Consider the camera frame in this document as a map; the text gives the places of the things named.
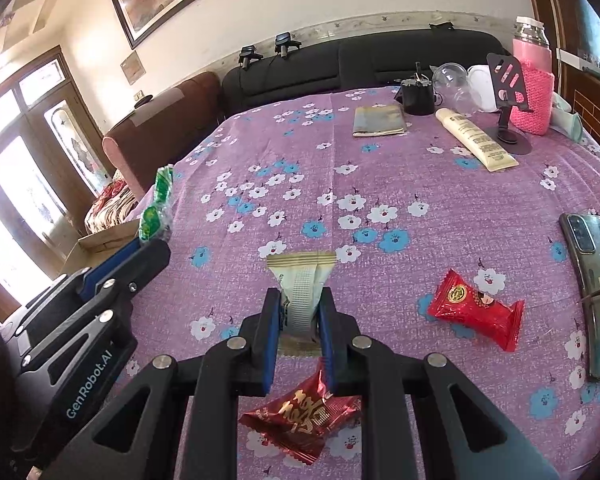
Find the green clear cracker packet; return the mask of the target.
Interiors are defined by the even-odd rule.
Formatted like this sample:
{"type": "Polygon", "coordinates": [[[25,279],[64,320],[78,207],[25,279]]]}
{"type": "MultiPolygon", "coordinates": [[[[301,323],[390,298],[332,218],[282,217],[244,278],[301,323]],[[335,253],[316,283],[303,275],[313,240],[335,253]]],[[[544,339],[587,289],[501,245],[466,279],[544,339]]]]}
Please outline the green clear cracker packet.
{"type": "Polygon", "coordinates": [[[138,224],[138,238],[142,244],[152,240],[170,240],[172,231],[173,165],[160,167],[156,172],[151,201],[143,210],[138,224]]]}

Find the dark red candy packet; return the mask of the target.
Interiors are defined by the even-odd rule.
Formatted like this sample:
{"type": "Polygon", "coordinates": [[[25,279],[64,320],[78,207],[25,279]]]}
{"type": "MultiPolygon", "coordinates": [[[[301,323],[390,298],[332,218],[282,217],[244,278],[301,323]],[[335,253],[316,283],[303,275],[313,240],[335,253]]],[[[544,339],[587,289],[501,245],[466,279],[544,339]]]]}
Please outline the dark red candy packet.
{"type": "Polygon", "coordinates": [[[324,363],[319,360],[314,374],[294,390],[245,412],[238,422],[295,460],[313,465],[327,437],[358,416],[361,408],[359,396],[334,396],[328,390],[324,363]]]}

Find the bright red snack packet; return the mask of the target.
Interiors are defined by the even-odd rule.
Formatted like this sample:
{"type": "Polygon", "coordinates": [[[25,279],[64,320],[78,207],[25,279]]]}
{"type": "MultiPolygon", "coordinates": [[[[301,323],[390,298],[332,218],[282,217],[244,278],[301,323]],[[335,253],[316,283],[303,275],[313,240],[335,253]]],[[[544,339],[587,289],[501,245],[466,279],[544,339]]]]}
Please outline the bright red snack packet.
{"type": "Polygon", "coordinates": [[[524,300],[509,306],[471,287],[455,270],[446,272],[427,314],[440,321],[463,325],[493,340],[503,351],[517,349],[524,300]]]}

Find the cream white snack packet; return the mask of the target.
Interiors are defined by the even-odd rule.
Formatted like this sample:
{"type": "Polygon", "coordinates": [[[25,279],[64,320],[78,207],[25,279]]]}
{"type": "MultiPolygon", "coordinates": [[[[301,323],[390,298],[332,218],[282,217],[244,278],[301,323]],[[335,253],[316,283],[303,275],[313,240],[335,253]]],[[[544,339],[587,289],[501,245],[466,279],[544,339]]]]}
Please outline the cream white snack packet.
{"type": "Polygon", "coordinates": [[[334,252],[293,252],[266,257],[280,290],[281,356],[318,356],[317,306],[336,266],[334,252]]]}

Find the brown cardboard tray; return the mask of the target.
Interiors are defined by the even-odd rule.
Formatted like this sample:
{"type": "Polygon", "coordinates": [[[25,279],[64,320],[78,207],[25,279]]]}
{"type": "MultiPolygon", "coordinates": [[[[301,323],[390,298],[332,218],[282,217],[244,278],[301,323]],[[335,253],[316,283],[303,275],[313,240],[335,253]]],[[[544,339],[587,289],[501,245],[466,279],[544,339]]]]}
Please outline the brown cardboard tray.
{"type": "Polygon", "coordinates": [[[83,268],[94,268],[137,236],[138,220],[113,226],[80,238],[71,249],[61,274],[73,274],[83,268]]]}

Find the floral blanket seat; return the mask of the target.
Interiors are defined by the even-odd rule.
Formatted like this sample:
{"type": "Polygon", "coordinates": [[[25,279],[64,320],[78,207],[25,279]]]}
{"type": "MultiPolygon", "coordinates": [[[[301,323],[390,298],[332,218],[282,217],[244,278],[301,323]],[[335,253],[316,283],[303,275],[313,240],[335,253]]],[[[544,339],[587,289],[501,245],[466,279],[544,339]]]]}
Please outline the floral blanket seat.
{"type": "Polygon", "coordinates": [[[123,223],[129,213],[137,206],[138,200],[126,183],[122,173],[117,170],[112,181],[94,201],[84,219],[88,234],[95,234],[123,223]]]}

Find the wooden glass door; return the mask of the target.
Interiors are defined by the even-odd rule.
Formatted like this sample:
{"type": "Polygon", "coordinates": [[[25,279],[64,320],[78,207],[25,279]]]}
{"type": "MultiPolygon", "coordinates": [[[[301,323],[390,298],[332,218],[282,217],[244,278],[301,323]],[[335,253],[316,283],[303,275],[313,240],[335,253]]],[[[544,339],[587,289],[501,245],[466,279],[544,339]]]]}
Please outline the wooden glass door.
{"type": "Polygon", "coordinates": [[[64,52],[0,83],[0,308],[57,278],[114,168],[64,52]]]}

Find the purple floral tablecloth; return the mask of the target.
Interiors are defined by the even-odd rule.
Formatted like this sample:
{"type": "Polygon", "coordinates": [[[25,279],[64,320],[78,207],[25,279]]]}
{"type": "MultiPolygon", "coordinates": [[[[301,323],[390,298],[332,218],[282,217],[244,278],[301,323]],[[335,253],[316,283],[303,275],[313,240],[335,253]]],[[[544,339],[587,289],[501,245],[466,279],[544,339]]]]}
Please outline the purple floral tablecloth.
{"type": "Polygon", "coordinates": [[[446,354],[565,479],[600,449],[600,383],[585,376],[579,287],[558,220],[600,214],[600,147],[559,133],[490,172],[437,118],[352,136],[393,88],[278,102],[228,118],[174,166],[171,260],[134,299],[128,382],[154,356],[234,336],[274,278],[266,257],[330,250],[340,311],[394,351],[446,354]],[[427,314],[450,269],[524,300],[517,349],[427,314]]]}

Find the black smartphone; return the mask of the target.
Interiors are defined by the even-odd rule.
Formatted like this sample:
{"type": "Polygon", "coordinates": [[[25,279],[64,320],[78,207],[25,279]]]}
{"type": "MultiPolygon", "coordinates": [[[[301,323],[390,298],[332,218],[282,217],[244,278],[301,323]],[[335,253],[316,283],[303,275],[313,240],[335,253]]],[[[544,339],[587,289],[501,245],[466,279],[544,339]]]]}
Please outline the black smartphone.
{"type": "Polygon", "coordinates": [[[559,225],[581,293],[588,376],[600,380],[600,216],[562,214],[559,225]]]}

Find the black clip device left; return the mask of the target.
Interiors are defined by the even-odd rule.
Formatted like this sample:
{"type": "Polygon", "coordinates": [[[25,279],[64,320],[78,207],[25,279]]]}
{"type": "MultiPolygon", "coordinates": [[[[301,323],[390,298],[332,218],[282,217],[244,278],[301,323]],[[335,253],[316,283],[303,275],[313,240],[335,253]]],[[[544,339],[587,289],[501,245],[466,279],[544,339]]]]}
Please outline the black clip device left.
{"type": "Polygon", "coordinates": [[[259,62],[262,60],[262,58],[263,55],[257,51],[256,46],[254,44],[250,44],[249,46],[243,46],[240,49],[238,64],[242,70],[248,70],[252,63],[259,62]]]}

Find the black clip device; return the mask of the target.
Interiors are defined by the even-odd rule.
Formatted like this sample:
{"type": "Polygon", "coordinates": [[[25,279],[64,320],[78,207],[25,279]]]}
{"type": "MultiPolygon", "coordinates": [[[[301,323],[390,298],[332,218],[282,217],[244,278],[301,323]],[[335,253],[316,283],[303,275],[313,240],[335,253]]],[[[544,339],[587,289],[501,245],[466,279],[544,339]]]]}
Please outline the black clip device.
{"type": "Polygon", "coordinates": [[[290,32],[281,32],[275,36],[274,52],[281,58],[288,58],[291,49],[299,50],[301,42],[292,38],[290,32]]]}
{"type": "Polygon", "coordinates": [[[252,63],[259,62],[262,60],[262,58],[263,55],[257,51],[256,46],[254,44],[250,44],[249,46],[243,46],[240,49],[238,64],[242,70],[248,70],[252,63]]]}

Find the black ashtray cup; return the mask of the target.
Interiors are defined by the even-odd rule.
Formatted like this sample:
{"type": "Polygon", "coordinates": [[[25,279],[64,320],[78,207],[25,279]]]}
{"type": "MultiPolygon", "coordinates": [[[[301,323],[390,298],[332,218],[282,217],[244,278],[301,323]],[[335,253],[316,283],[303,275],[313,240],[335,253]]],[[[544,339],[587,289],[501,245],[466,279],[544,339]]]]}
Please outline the black ashtray cup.
{"type": "Polygon", "coordinates": [[[429,116],[434,114],[436,109],[434,86],[422,72],[419,62],[415,63],[414,74],[400,82],[396,100],[402,105],[403,111],[407,115],[429,116]]]}

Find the black sofa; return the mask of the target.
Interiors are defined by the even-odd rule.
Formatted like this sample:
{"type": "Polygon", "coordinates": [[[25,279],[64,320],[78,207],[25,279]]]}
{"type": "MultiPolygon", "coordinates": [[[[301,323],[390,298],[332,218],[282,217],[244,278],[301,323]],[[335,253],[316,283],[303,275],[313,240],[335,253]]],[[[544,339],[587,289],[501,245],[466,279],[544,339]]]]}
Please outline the black sofa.
{"type": "Polygon", "coordinates": [[[302,96],[385,87],[418,68],[431,76],[434,67],[447,62],[466,68],[484,65],[488,54],[506,52],[494,36],[450,23],[326,41],[286,58],[273,55],[246,70],[230,70],[222,81],[221,103],[230,116],[302,96]]]}

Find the white jar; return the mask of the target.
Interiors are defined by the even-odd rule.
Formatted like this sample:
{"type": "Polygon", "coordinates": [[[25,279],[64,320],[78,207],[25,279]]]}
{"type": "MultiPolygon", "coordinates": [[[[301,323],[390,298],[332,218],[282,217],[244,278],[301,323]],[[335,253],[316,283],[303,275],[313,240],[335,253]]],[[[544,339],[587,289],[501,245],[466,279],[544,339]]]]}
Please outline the white jar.
{"type": "Polygon", "coordinates": [[[489,66],[471,66],[467,71],[467,82],[471,96],[479,110],[485,113],[498,111],[489,66]]]}

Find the small wall plaque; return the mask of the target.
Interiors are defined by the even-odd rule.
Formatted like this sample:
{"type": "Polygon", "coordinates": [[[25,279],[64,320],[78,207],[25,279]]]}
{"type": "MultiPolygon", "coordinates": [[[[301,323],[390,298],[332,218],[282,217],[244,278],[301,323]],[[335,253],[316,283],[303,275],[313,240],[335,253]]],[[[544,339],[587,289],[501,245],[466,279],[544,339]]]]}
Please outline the small wall plaque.
{"type": "Polygon", "coordinates": [[[135,84],[146,74],[140,56],[136,51],[132,51],[120,64],[122,73],[130,86],[135,84]]]}

